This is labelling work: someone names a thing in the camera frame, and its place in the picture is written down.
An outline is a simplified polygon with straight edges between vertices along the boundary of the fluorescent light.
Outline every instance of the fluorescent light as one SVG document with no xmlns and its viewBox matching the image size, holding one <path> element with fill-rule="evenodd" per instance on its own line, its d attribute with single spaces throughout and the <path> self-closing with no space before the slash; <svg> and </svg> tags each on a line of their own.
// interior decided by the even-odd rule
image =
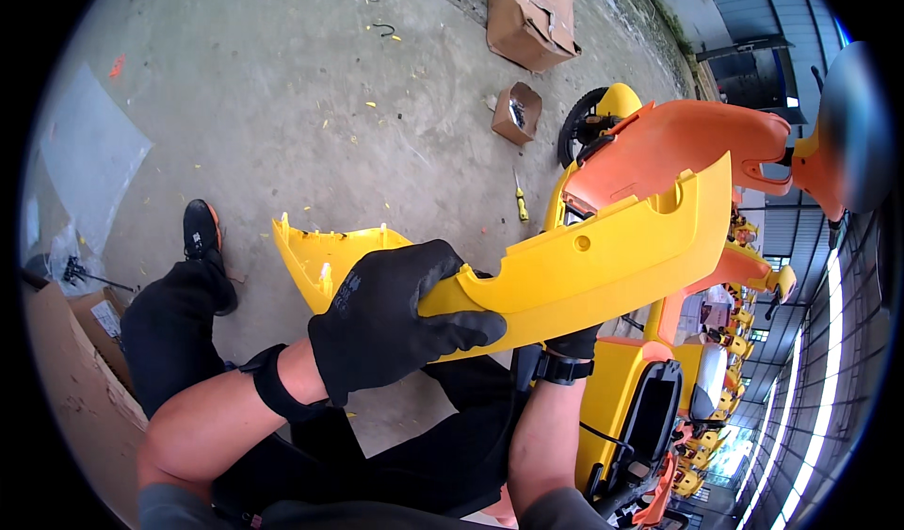
<svg viewBox="0 0 904 530">
<path fill-rule="evenodd" d="M 807 446 L 807 455 L 804 456 L 806 463 L 816 465 L 816 460 L 819 459 L 819 452 L 823 449 L 823 442 L 825 442 L 824 436 L 813 436 L 810 439 L 810 445 Z"/>
<path fill-rule="evenodd" d="M 797 472 L 794 488 L 788 494 L 781 514 L 778 515 L 772 525 L 772 530 L 783 530 L 785 528 L 785 520 L 790 519 L 792 514 L 794 514 L 797 504 L 800 502 L 800 496 L 807 490 L 807 484 L 813 476 L 816 462 L 819 461 L 819 453 L 823 450 L 823 444 L 825 444 L 825 433 L 828 432 L 831 420 L 831 406 L 835 402 L 835 394 L 838 389 L 838 371 L 842 362 L 842 301 L 844 296 L 842 291 L 842 268 L 841 263 L 838 261 L 838 250 L 831 250 L 826 265 L 828 267 L 829 316 L 831 322 L 829 323 L 829 351 L 825 357 L 823 394 L 820 399 L 819 412 L 816 414 L 813 436 L 810 437 L 810 443 L 807 446 L 807 455 L 804 456 L 804 463 L 801 464 L 800 470 Z"/>
<path fill-rule="evenodd" d="M 785 506 L 782 507 L 782 515 L 780 517 L 785 518 L 787 520 L 791 517 L 791 514 L 794 513 L 794 509 L 797 508 L 797 503 L 800 502 L 800 495 L 797 494 L 797 491 L 791 490 L 791 494 L 788 495 L 788 500 L 785 501 Z"/>
<path fill-rule="evenodd" d="M 831 419 L 831 405 L 819 407 L 819 413 L 816 415 L 816 424 L 813 427 L 813 434 L 816 436 L 824 436 L 829 429 L 829 419 Z"/>
<path fill-rule="evenodd" d="M 823 400 L 819 402 L 820 406 L 825 404 L 832 404 L 835 402 L 835 389 L 838 387 L 838 375 L 835 374 L 831 377 L 825 378 L 825 385 L 823 385 Z"/>
<path fill-rule="evenodd" d="M 798 493 L 803 493 L 807 489 L 807 483 L 810 482 L 810 476 L 812 475 L 812 467 L 807 464 L 800 466 L 800 473 L 797 474 L 797 479 L 794 482 L 794 490 Z"/>
<path fill-rule="evenodd" d="M 772 404 L 775 402 L 775 384 L 778 382 L 775 379 L 772 382 L 772 388 L 769 389 L 769 393 L 767 395 L 768 402 L 766 403 L 766 414 L 763 418 L 763 424 L 759 427 L 759 436 L 757 436 L 757 445 L 753 447 L 753 451 L 751 452 L 751 464 L 747 466 L 747 474 L 744 475 L 744 479 L 740 484 L 740 489 L 738 489 L 738 494 L 735 495 L 735 502 L 737 503 L 740 500 L 741 493 L 744 492 L 744 488 L 747 487 L 747 482 L 751 479 L 751 473 L 753 472 L 753 464 L 757 460 L 757 456 L 759 455 L 759 447 L 763 444 L 763 436 L 766 435 L 766 423 L 769 422 L 769 415 L 772 413 Z"/>
<path fill-rule="evenodd" d="M 797 369 L 800 367 L 800 345 L 801 345 L 801 330 L 797 330 L 797 336 L 794 338 L 794 349 L 791 351 L 791 372 L 788 376 L 788 390 L 785 395 L 785 403 L 782 405 L 782 418 L 778 423 L 778 431 L 775 433 L 775 443 L 772 444 L 772 450 L 769 452 L 769 458 L 766 460 L 766 467 L 763 469 L 763 476 L 759 478 L 759 484 L 757 485 L 757 492 L 753 494 L 751 498 L 751 503 L 747 506 L 747 511 L 745 511 L 744 515 L 740 519 L 740 524 L 738 524 L 738 529 L 741 530 L 744 527 L 744 524 L 747 524 L 747 521 L 751 518 L 751 513 L 753 512 L 754 507 L 756 507 L 757 502 L 759 501 L 759 496 L 762 494 L 763 489 L 766 487 L 766 483 L 769 479 L 769 475 L 772 474 L 772 468 L 775 466 L 775 458 L 778 457 L 778 452 L 781 450 L 782 440 L 785 439 L 785 430 L 787 427 L 788 416 L 791 414 L 791 403 L 794 401 L 794 392 L 797 388 Z M 775 393 L 775 388 L 778 385 L 778 379 L 776 378 L 772 382 L 772 392 Z M 769 411 L 772 408 L 772 396 L 769 398 L 769 405 L 767 406 L 767 410 Z M 762 433 L 766 430 L 766 421 L 763 422 L 763 431 L 760 433 L 760 441 L 762 442 Z M 775 521 L 775 524 L 772 526 L 774 530 L 782 530 L 785 528 L 785 520 L 779 515 L 778 519 Z"/>
<path fill-rule="evenodd" d="M 828 379 L 831 376 L 838 373 L 839 367 L 842 365 L 842 345 L 841 342 L 835 344 L 830 350 L 829 353 L 825 355 L 825 378 Z M 834 391 L 831 393 L 831 401 L 834 400 L 835 394 Z"/>
</svg>

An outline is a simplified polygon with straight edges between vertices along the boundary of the black work glove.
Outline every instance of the black work glove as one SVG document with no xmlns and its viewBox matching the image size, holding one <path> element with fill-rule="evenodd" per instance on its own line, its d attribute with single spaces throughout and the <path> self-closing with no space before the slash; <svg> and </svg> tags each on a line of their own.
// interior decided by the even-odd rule
<svg viewBox="0 0 904 530">
<path fill-rule="evenodd" d="M 597 332 L 601 324 L 571 332 L 565 336 L 546 340 L 546 348 L 559 355 L 575 359 L 593 359 L 593 348 L 597 343 Z"/>
<path fill-rule="evenodd" d="M 371 252 L 355 264 L 330 308 L 307 323 L 334 405 L 344 406 L 351 391 L 395 383 L 441 355 L 503 336 L 505 319 L 488 310 L 418 315 L 418 301 L 463 263 L 452 246 L 433 240 Z"/>
</svg>

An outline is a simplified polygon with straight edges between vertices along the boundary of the wrist strap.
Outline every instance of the wrist strap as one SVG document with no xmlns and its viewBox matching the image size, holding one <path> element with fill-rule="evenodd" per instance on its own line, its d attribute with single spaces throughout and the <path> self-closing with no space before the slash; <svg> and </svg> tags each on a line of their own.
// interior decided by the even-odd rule
<svg viewBox="0 0 904 530">
<path fill-rule="evenodd" d="M 593 360 L 581 363 L 574 357 L 552 355 L 543 351 L 537 369 L 533 373 L 534 379 L 542 379 L 556 385 L 574 385 L 576 379 L 583 379 L 593 375 Z"/>
<path fill-rule="evenodd" d="M 301 404 L 289 394 L 277 372 L 279 352 L 286 347 L 288 347 L 286 344 L 268 347 L 252 357 L 247 364 L 240 366 L 239 371 L 254 376 L 254 388 L 257 389 L 260 400 L 264 401 L 271 411 L 276 412 L 289 423 L 302 423 L 315 417 L 326 408 L 326 399 Z"/>
</svg>

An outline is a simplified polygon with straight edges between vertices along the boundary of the open cardboard box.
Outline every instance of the open cardboard box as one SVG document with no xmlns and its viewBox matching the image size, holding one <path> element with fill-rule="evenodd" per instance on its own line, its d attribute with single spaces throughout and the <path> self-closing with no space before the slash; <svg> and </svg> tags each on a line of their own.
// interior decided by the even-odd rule
<svg viewBox="0 0 904 530">
<path fill-rule="evenodd" d="M 91 312 L 98 304 L 106 312 L 108 301 L 118 318 L 123 307 L 112 297 L 102 290 L 67 300 L 55 282 L 23 284 L 32 355 L 57 426 L 100 500 L 138 528 L 135 458 L 147 418 L 107 365 L 129 379 L 119 346 Z"/>
<path fill-rule="evenodd" d="M 525 107 L 525 125 L 519 126 L 512 119 L 512 113 L 509 110 L 509 102 L 514 99 Z M 537 121 L 540 119 L 540 112 L 543 110 L 543 99 L 540 95 L 524 83 L 515 83 L 510 87 L 504 88 L 499 94 L 499 100 L 496 101 L 496 110 L 492 115 L 492 131 L 498 133 L 509 141 L 524 146 L 527 142 L 533 141 L 533 136 L 537 131 Z"/>
<path fill-rule="evenodd" d="M 581 54 L 572 0 L 487 0 L 487 8 L 490 49 L 532 72 Z"/>
</svg>

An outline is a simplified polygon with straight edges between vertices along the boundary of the factory floor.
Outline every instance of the factory floor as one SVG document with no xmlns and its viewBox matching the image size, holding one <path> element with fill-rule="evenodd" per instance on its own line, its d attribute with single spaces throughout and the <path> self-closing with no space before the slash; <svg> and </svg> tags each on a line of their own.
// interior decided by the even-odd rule
<svg viewBox="0 0 904 530">
<path fill-rule="evenodd" d="M 506 246 L 540 231 L 561 171 L 559 125 L 582 95 L 621 81 L 644 102 L 694 96 L 649 0 L 574 0 L 583 54 L 542 74 L 489 51 L 485 15 L 485 0 L 96 0 L 34 131 L 51 123 L 87 64 L 153 143 L 103 250 L 108 278 L 144 286 L 162 277 L 183 258 L 187 201 L 207 199 L 225 226 L 227 264 L 246 276 L 236 283 L 239 310 L 214 321 L 213 342 L 242 363 L 304 336 L 311 316 L 269 237 L 273 217 L 285 211 L 294 227 L 326 231 L 386 223 L 414 242 L 444 238 L 497 273 Z M 392 25 L 401 41 L 367 29 L 373 23 Z M 122 55 L 121 72 L 108 77 Z M 522 148 L 491 131 L 483 102 L 517 81 L 543 99 L 536 140 Z M 532 214 L 526 224 L 512 166 Z M 25 190 L 40 215 L 30 255 L 69 222 L 37 141 Z M 418 372 L 353 394 L 347 410 L 372 455 L 452 408 Z"/>
</svg>

